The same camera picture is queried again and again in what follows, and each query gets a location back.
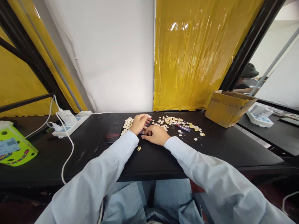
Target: gray pipe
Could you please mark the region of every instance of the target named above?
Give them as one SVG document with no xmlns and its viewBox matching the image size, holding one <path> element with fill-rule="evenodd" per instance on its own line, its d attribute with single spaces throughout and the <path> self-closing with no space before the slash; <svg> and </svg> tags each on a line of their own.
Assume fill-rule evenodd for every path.
<svg viewBox="0 0 299 224">
<path fill-rule="evenodd" d="M 289 41 L 286 43 L 286 45 L 282 48 L 282 50 L 279 52 L 279 54 L 276 56 L 270 67 L 267 69 L 265 74 L 260 78 L 259 82 L 256 84 L 256 86 L 253 88 L 253 90 L 250 92 L 249 96 L 252 96 L 258 87 L 260 87 L 265 79 L 265 77 L 270 73 L 272 68 L 275 66 L 275 64 L 279 61 L 279 59 L 282 57 L 282 55 L 285 53 L 285 51 L 288 49 L 288 47 L 291 45 L 291 43 L 294 41 L 294 39 L 299 34 L 299 28 L 295 31 L 295 33 L 291 36 Z"/>
<path fill-rule="evenodd" d="M 54 61 L 53 57 L 51 56 L 50 52 L 48 51 L 48 48 L 46 47 L 45 43 L 43 42 L 42 38 L 40 37 L 40 35 L 39 35 L 38 31 L 36 30 L 36 28 L 35 28 L 34 24 L 32 23 L 32 21 L 31 21 L 30 17 L 28 16 L 28 13 L 27 13 L 26 9 L 24 8 L 24 6 L 23 6 L 23 4 L 22 4 L 22 2 L 21 2 L 20 0 L 19 0 L 19 3 L 21 4 L 21 6 L 22 6 L 22 8 L 23 8 L 24 12 L 26 12 L 26 15 L 27 15 L 27 17 L 28 17 L 29 21 L 31 22 L 31 25 L 33 26 L 33 28 L 34 28 L 35 32 L 37 33 L 37 35 L 38 35 L 38 37 L 39 37 L 40 41 L 42 42 L 42 44 L 43 44 L 44 48 L 46 49 L 46 51 L 47 51 L 48 55 L 50 56 L 50 58 L 51 58 L 51 61 L 52 61 L 53 65 L 54 65 L 55 69 L 57 70 L 57 72 L 58 72 L 59 76 L 61 77 L 61 79 L 62 79 L 63 83 L 65 84 L 66 88 L 68 89 L 69 93 L 71 94 L 72 98 L 74 99 L 74 101 L 75 101 L 75 104 L 77 105 L 77 107 L 79 108 L 79 110 L 80 110 L 80 111 L 82 111 L 82 108 L 81 108 L 81 106 L 80 106 L 79 102 L 77 101 L 77 99 L 76 99 L 76 97 L 75 97 L 74 93 L 72 92 L 72 90 L 71 90 L 71 88 L 70 88 L 70 86 L 69 86 L 68 82 L 65 80 L 65 77 L 63 76 L 63 74 L 61 74 L 61 71 L 60 71 L 60 69 L 58 68 L 58 66 L 57 66 L 56 62 Z"/>
</svg>

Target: white cable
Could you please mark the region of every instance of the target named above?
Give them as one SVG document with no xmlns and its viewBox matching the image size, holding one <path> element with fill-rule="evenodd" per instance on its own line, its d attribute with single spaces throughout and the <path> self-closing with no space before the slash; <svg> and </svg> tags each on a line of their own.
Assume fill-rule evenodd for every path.
<svg viewBox="0 0 299 224">
<path fill-rule="evenodd" d="M 63 166 L 62 166 L 62 170 L 61 170 L 61 179 L 62 179 L 62 182 L 63 182 L 64 184 L 66 184 L 66 181 L 64 180 L 64 177 L 63 177 L 64 167 L 65 167 L 65 165 L 67 164 L 68 160 L 71 158 L 71 156 L 72 156 L 72 154 L 73 154 L 73 152 L 74 152 L 74 147 L 75 147 L 75 145 L 74 145 L 74 143 L 73 143 L 71 137 L 69 136 L 68 132 L 66 131 L 66 128 L 65 128 L 65 126 L 64 126 L 64 123 L 63 123 L 63 121 L 60 119 L 60 117 L 59 117 L 59 115 L 58 115 L 58 112 L 56 112 L 56 116 L 57 116 L 58 119 L 60 120 L 60 122 L 61 122 L 63 128 L 65 129 L 65 133 L 67 134 L 67 136 L 68 136 L 68 138 L 69 138 L 69 140 L 70 140 L 70 142 L 71 142 L 71 144 L 72 144 L 72 151 L 71 151 L 71 154 L 69 155 L 68 159 L 67 159 L 67 160 L 65 161 L 65 163 L 63 164 Z"/>
<path fill-rule="evenodd" d="M 102 200 L 102 204 L 101 204 L 101 212 L 100 212 L 100 219 L 99 219 L 99 222 L 98 222 L 97 224 L 101 224 L 102 215 L 103 215 L 103 206 L 104 206 L 104 199 Z"/>
<path fill-rule="evenodd" d="M 271 102 L 279 102 L 279 103 L 282 103 L 282 104 L 284 104 L 284 105 L 286 105 L 286 106 L 289 106 L 288 104 L 286 104 L 286 103 L 284 103 L 284 102 L 282 102 L 282 101 L 278 101 L 278 100 L 272 100 Z"/>
<path fill-rule="evenodd" d="M 48 123 L 54 124 L 53 122 L 47 121 L 46 125 L 50 128 L 53 128 L 52 126 L 48 125 Z"/>
<path fill-rule="evenodd" d="M 51 110 L 52 110 L 52 104 L 53 104 L 53 100 L 54 100 L 54 98 L 55 98 L 55 100 L 56 100 L 56 96 L 55 95 L 53 95 L 53 98 L 52 98 L 52 101 L 51 101 L 51 104 L 50 104 L 50 112 L 49 112 L 49 116 L 48 116 L 48 118 L 47 118 L 47 120 L 45 121 L 45 123 L 42 125 L 42 126 L 40 126 L 38 129 L 36 129 L 34 132 L 32 132 L 31 134 L 29 134 L 29 135 L 27 135 L 25 138 L 28 138 L 30 135 L 32 135 L 32 134 L 34 134 L 35 132 L 37 132 L 38 130 L 40 130 L 47 122 L 48 122 L 48 120 L 50 119 L 50 116 L 51 116 Z"/>
<path fill-rule="evenodd" d="M 284 210 L 284 206 L 285 206 L 286 199 L 289 198 L 289 197 L 291 197 L 291 196 L 294 196 L 295 194 L 298 194 L 298 193 L 299 193 L 299 191 L 296 191 L 296 192 L 294 192 L 294 193 L 292 193 L 292 194 L 289 194 L 289 195 L 287 195 L 287 196 L 285 196 L 285 197 L 283 198 L 283 201 L 282 201 L 282 211 L 283 211 L 285 214 L 287 214 L 287 213 L 285 212 L 285 210 Z"/>
<path fill-rule="evenodd" d="M 93 115 L 93 114 L 111 114 L 111 112 L 102 112 L 102 113 L 92 113 L 91 115 Z"/>
<path fill-rule="evenodd" d="M 65 36 L 68 38 L 69 43 L 71 44 L 72 53 L 73 53 L 73 56 L 74 56 L 74 59 L 75 59 L 75 63 L 76 63 L 77 68 L 78 68 L 77 73 L 78 73 L 78 75 L 79 75 L 80 78 L 81 78 L 81 83 L 82 83 L 84 89 L 86 90 L 86 92 L 87 92 L 87 93 L 90 95 L 90 97 L 92 98 L 94 109 L 95 109 L 95 111 L 97 112 L 97 105 L 96 105 L 95 99 L 94 99 L 94 97 L 92 96 L 92 94 L 88 91 L 88 89 L 86 88 L 86 86 L 85 86 L 85 84 L 84 84 L 84 79 L 83 79 L 83 76 L 82 76 L 82 73 L 81 73 L 81 69 L 80 69 L 80 66 L 79 66 L 79 64 L 78 64 L 78 62 L 77 62 L 77 61 L 78 61 L 78 58 L 77 58 L 77 56 L 76 56 L 76 52 L 75 52 L 75 48 L 74 48 L 74 44 L 73 44 L 71 38 L 69 37 L 69 35 L 68 35 L 68 34 L 66 33 L 66 31 L 64 30 L 64 28 L 63 28 L 62 24 L 60 23 L 59 19 L 57 18 L 56 13 L 55 13 L 55 11 L 53 10 L 53 7 L 52 7 L 52 11 L 53 11 L 53 13 L 54 13 L 54 16 L 56 17 L 56 20 L 57 20 L 57 22 L 58 22 L 60 28 L 62 29 L 62 31 L 63 31 L 63 33 L 65 34 Z"/>
</svg>

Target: black table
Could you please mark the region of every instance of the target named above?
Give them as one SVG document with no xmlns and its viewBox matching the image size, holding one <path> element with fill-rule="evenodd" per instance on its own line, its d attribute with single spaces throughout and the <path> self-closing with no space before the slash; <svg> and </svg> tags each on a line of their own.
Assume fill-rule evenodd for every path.
<svg viewBox="0 0 299 224">
<path fill-rule="evenodd" d="M 137 114 L 139 113 L 91 115 L 71 135 L 75 150 L 65 168 L 66 181 L 80 172 L 88 161 L 109 147 L 103 145 L 107 133 L 121 133 L 124 120 Z M 281 174 L 297 170 L 238 129 L 223 128 L 205 118 L 204 112 L 149 114 L 155 121 L 159 117 L 169 115 L 199 126 L 206 136 L 201 137 L 199 132 L 192 130 L 180 137 L 182 141 L 199 152 L 227 161 L 243 174 Z M 168 133 L 171 136 L 178 136 L 178 128 L 169 125 Z M 49 133 L 33 144 L 39 150 L 39 154 L 31 161 L 18 167 L 0 166 L 0 187 L 62 184 L 61 168 L 71 152 L 69 139 L 53 138 Z M 138 146 L 142 149 L 133 152 L 119 181 L 186 178 L 182 168 L 168 150 L 142 139 Z"/>
<path fill-rule="evenodd" d="M 269 116 L 274 125 L 270 128 L 262 128 L 251 123 L 245 114 L 237 124 L 270 145 L 293 156 L 299 155 L 299 127 L 279 121 L 279 118 L 275 115 Z"/>
</svg>

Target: hand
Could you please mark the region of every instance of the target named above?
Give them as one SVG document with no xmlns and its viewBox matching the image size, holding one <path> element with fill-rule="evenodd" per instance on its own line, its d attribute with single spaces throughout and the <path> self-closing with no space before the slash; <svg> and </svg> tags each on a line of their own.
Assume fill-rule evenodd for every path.
<svg viewBox="0 0 299 224">
<path fill-rule="evenodd" d="M 237 89 L 237 90 L 233 90 L 233 92 L 237 92 L 237 93 L 251 93 L 251 91 L 253 90 L 253 87 L 249 87 L 246 89 Z"/>
<path fill-rule="evenodd" d="M 140 114 L 134 117 L 130 131 L 136 136 L 142 131 L 143 127 L 150 123 L 152 118 L 149 118 L 148 114 Z"/>
<path fill-rule="evenodd" d="M 165 142 L 170 138 L 169 134 L 160 126 L 151 125 L 145 130 L 142 139 L 148 140 L 154 144 L 164 146 Z"/>
</svg>

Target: white wall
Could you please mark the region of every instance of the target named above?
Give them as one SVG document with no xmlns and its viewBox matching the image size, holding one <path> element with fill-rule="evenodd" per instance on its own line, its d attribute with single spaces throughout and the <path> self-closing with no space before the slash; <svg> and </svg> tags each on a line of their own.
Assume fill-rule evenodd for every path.
<svg viewBox="0 0 299 224">
<path fill-rule="evenodd" d="M 98 112 L 152 111 L 154 0 L 45 3 L 76 67 L 71 45 L 56 17 L 71 36 L 85 86 Z"/>
<path fill-rule="evenodd" d="M 299 41 L 295 43 L 255 95 L 268 101 L 278 100 L 299 107 Z"/>
<path fill-rule="evenodd" d="M 290 4 L 286 1 L 277 13 L 275 20 L 299 20 L 299 1 Z"/>
<path fill-rule="evenodd" d="M 273 21 L 250 60 L 259 72 L 257 77 L 263 76 L 298 27 L 299 21 Z"/>
</svg>

